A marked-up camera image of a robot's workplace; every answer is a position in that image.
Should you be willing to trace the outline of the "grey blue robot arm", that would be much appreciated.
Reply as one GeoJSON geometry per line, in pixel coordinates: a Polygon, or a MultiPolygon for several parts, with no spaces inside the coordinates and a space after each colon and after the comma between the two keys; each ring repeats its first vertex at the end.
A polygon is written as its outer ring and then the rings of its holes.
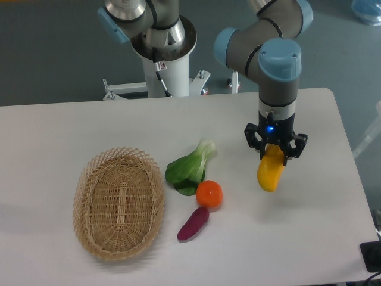
{"type": "MultiPolygon", "coordinates": [[[[257,22],[245,30],[226,28],[214,41],[218,62],[259,87],[258,123],[248,124],[248,145],[265,155],[269,144],[281,150],[284,163],[298,158],[308,137],[294,132],[302,53],[295,38],[313,20],[307,1],[251,1],[257,22]]],[[[178,1],[105,1],[98,17],[118,42],[131,42],[145,66],[150,97],[191,93],[189,69],[181,68],[197,35],[180,14],[178,1]]]]}

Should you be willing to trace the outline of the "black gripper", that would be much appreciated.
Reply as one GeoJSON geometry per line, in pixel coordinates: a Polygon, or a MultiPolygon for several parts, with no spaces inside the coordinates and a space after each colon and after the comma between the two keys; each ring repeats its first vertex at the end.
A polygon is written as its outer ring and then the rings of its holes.
{"type": "Polygon", "coordinates": [[[270,123],[261,114],[259,114],[258,118],[258,125],[248,123],[244,134],[249,147],[259,153],[260,160],[263,159],[266,153],[268,139],[271,144],[275,144],[278,140],[284,143],[281,148],[284,166],[287,166],[289,160],[300,157],[308,142],[308,135],[304,133],[296,134],[293,131],[294,114],[284,120],[273,119],[270,123]]]}

